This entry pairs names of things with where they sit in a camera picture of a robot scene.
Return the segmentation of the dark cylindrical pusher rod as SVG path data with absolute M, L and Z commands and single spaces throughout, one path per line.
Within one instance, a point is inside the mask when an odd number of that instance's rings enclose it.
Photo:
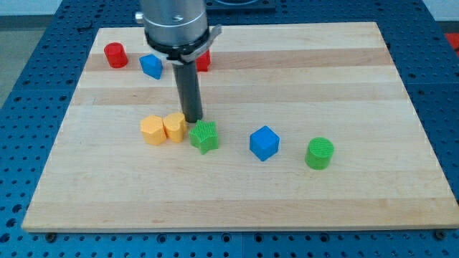
M 196 62 L 173 64 L 172 67 L 185 120 L 196 123 L 203 117 Z

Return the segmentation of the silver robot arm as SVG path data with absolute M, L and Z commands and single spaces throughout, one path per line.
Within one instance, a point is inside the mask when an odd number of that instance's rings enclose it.
M 181 110 L 188 123 L 203 117 L 197 59 L 222 33 L 210 27 L 204 0 L 141 0 L 135 19 L 153 54 L 172 64 Z

